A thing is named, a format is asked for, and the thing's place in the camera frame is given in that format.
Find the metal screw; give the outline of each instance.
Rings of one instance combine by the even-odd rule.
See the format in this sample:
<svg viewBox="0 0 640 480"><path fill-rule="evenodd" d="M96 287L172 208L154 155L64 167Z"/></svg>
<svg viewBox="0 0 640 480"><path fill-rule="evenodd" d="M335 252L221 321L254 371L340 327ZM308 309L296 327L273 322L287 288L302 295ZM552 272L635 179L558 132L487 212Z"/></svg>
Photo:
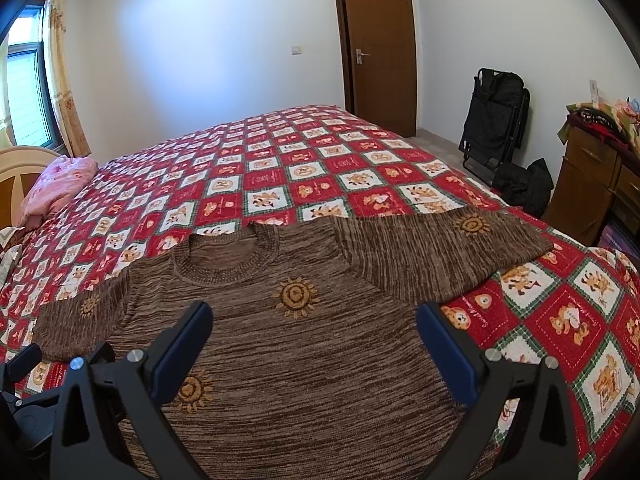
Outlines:
<svg viewBox="0 0 640 480"><path fill-rule="evenodd" d="M136 348L135 350L132 350L127 354L127 361L130 361L132 363L139 363L140 361L142 361L144 356L145 353L141 349Z"/></svg>
<svg viewBox="0 0 640 480"><path fill-rule="evenodd" d="M492 363L497 363L500 359L502 359L502 354L495 348L488 348L484 351L484 357L486 357L487 360L491 361Z"/></svg>
<svg viewBox="0 0 640 480"><path fill-rule="evenodd" d="M551 368L552 370L555 370L560 366L560 363L558 362L558 359L556 359L552 355L548 355L545 357L545 365L547 368Z"/></svg>
<svg viewBox="0 0 640 480"><path fill-rule="evenodd" d="M79 370L83 366L84 366L84 359L82 359L81 357L74 357L73 359L71 359L71 362L69 363L69 368L71 368L72 370Z"/></svg>

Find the wooden headboard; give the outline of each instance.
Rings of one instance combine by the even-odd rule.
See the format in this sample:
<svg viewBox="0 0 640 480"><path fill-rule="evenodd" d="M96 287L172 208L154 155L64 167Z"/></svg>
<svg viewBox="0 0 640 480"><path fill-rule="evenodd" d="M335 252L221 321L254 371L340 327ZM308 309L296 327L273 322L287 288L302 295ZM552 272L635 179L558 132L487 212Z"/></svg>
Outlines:
<svg viewBox="0 0 640 480"><path fill-rule="evenodd" d="M0 229L16 224L22 199L60 155L36 146L0 150Z"/></svg>

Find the door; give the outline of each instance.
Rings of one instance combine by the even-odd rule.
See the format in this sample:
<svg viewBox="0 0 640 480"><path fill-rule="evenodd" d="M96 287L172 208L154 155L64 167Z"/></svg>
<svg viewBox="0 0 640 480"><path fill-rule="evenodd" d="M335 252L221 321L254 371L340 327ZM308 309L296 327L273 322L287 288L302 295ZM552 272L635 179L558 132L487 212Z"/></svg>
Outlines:
<svg viewBox="0 0 640 480"><path fill-rule="evenodd" d="M337 0L347 108L403 137L416 131L412 0Z"/></svg>

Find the pink blanket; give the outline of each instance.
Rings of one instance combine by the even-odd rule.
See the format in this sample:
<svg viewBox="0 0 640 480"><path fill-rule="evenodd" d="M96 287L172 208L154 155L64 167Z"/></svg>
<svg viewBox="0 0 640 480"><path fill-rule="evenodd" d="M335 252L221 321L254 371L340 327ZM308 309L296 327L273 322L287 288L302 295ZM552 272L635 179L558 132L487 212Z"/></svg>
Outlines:
<svg viewBox="0 0 640 480"><path fill-rule="evenodd" d="M98 163L88 156L59 156L42 172L20 204L18 227L33 231L55 215L94 178Z"/></svg>

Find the black jacket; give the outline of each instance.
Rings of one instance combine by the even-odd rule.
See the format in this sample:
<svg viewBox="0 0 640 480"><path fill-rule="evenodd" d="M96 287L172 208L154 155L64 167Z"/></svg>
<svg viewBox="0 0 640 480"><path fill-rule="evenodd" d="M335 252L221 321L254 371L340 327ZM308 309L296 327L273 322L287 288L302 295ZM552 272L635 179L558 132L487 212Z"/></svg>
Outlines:
<svg viewBox="0 0 640 480"><path fill-rule="evenodd" d="M540 218L551 198L554 181L545 159L540 158L526 170L511 162L502 164L495 172L493 187L507 204L524 206L525 213Z"/></svg>

